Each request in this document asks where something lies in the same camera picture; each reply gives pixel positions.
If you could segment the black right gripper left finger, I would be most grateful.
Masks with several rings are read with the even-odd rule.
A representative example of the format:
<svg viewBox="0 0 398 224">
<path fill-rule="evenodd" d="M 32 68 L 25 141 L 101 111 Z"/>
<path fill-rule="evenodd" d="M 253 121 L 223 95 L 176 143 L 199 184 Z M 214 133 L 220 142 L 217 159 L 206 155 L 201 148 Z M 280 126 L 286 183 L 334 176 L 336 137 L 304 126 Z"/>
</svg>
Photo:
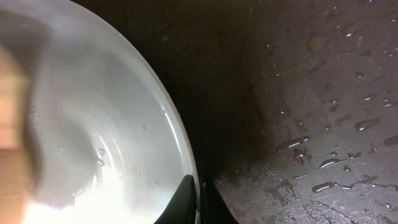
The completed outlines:
<svg viewBox="0 0 398 224">
<path fill-rule="evenodd" d="M 197 203 L 192 175 L 185 175 L 164 212 L 154 224 L 194 224 Z"/>
</svg>

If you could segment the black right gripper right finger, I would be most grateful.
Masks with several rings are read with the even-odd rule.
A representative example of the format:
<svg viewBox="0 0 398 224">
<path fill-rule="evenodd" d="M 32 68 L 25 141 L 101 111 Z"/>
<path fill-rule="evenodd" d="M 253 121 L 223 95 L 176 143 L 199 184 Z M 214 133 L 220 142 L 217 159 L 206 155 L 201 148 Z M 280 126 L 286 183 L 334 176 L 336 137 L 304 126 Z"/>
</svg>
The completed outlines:
<svg viewBox="0 0 398 224">
<path fill-rule="evenodd" d="M 201 187 L 200 220 L 202 224 L 239 224 L 212 180 L 206 180 Z"/>
</svg>

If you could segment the light blue plate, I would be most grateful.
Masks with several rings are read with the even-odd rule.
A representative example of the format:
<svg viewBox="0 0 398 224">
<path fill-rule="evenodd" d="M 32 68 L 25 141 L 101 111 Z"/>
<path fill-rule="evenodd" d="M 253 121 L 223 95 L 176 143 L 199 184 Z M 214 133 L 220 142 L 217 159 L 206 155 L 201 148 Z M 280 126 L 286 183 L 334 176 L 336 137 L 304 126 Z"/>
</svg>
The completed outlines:
<svg viewBox="0 0 398 224">
<path fill-rule="evenodd" d="M 25 223 L 155 223 L 195 160 L 143 56 L 71 1 L 1 1 L 1 43 L 32 80 Z"/>
</svg>

